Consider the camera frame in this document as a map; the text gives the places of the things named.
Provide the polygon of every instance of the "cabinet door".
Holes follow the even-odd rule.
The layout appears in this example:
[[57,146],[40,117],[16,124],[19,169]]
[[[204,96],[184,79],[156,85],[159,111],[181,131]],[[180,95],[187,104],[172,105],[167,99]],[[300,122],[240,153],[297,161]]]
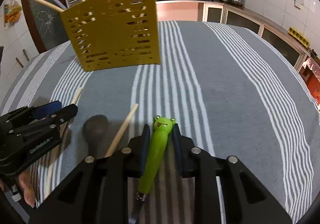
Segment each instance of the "cabinet door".
[[208,8],[208,18],[207,21],[221,22],[222,9],[221,8]]
[[266,28],[263,30],[262,38],[275,47],[292,66],[295,65],[300,54],[294,48]]
[[227,24],[248,28],[258,34],[260,25],[239,14],[228,11]]

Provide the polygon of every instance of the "green knife handle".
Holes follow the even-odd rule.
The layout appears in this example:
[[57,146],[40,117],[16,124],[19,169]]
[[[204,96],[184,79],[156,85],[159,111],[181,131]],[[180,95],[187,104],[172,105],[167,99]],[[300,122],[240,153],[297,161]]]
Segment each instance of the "green knife handle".
[[173,125],[176,123],[174,117],[168,119],[157,115],[154,120],[154,133],[150,141],[146,169],[138,184],[138,192],[143,194],[149,194],[151,190],[153,180],[156,177],[165,147],[167,146],[168,135],[170,134]]
[[147,157],[146,169],[139,180],[138,191],[149,194],[160,167],[165,147],[167,146],[168,135],[164,132],[155,132],[150,141],[150,147]]

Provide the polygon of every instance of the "human hand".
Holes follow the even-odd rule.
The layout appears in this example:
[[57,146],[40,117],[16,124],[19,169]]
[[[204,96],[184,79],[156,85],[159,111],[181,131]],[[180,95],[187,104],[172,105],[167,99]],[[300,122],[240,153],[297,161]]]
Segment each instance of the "human hand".
[[[30,205],[33,208],[36,203],[36,197],[35,197],[35,192],[33,190],[31,182],[30,182],[29,171],[26,170],[26,171],[22,172],[19,175],[18,179],[19,179],[19,183],[23,189],[24,200],[26,201],[26,203],[28,205]],[[0,179],[0,188],[4,191],[4,183],[1,179]]]

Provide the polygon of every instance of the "table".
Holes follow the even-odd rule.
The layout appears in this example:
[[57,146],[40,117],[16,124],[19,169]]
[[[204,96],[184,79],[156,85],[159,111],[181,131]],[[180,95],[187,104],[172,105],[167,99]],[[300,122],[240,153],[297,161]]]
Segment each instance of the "table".
[[[236,155],[296,223],[320,190],[319,113],[300,75],[252,31],[210,22],[159,22],[161,65],[84,72],[70,42],[33,58],[6,95],[5,114],[25,105],[60,100],[68,105],[79,87],[79,112],[59,147],[54,189],[87,155],[82,126],[104,114],[109,139],[139,104],[119,147],[152,125],[157,114],[175,117],[181,134],[211,155]],[[51,153],[31,168],[37,205],[44,200]],[[129,212],[137,181],[130,179]],[[193,179],[181,179],[168,148],[142,209],[140,223],[192,223]]]

